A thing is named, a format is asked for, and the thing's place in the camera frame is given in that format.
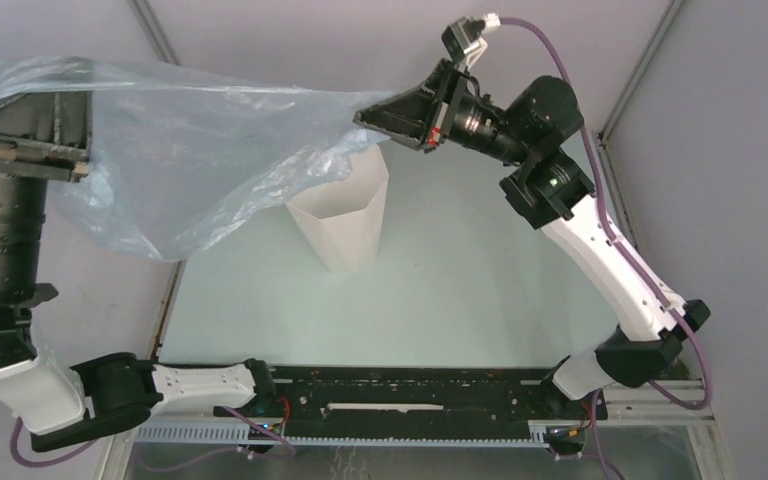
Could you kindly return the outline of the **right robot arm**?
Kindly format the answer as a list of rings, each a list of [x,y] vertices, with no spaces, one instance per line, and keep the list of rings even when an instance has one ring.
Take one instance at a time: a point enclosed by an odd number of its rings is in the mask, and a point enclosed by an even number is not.
[[[576,95],[563,79],[541,76],[507,108],[479,95],[477,81],[449,60],[418,86],[358,110],[358,126],[416,151],[453,142],[510,168],[500,181],[512,209],[557,244],[614,310],[614,332],[561,360],[541,383],[545,411],[566,418],[582,399],[612,384],[650,383],[709,318],[654,275],[613,229],[593,180],[563,151],[583,124]]]

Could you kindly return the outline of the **blue plastic trash bag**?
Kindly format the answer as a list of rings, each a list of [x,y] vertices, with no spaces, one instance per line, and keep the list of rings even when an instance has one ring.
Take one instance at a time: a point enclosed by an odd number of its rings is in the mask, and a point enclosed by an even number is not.
[[[160,62],[0,61],[0,100],[89,93],[89,174],[61,213],[96,243],[162,261],[205,251],[257,212],[341,180],[382,135],[355,125],[381,91],[322,91]]]

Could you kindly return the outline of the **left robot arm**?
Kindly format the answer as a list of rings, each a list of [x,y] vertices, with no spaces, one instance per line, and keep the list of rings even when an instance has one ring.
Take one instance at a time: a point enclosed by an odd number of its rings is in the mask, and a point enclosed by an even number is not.
[[[168,367],[123,352],[64,366],[33,331],[33,309],[57,294],[37,279],[48,186],[87,176],[91,140],[87,91],[0,99],[0,401],[40,453],[131,430],[162,412],[268,414],[277,388],[261,360]]]

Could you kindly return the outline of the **white translucent trash bin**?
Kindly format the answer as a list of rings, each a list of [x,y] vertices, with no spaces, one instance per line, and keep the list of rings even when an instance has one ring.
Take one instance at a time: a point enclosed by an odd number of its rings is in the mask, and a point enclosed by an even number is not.
[[[345,179],[309,188],[285,203],[315,254],[337,273],[375,262],[389,183],[376,144],[352,155],[350,166]]]

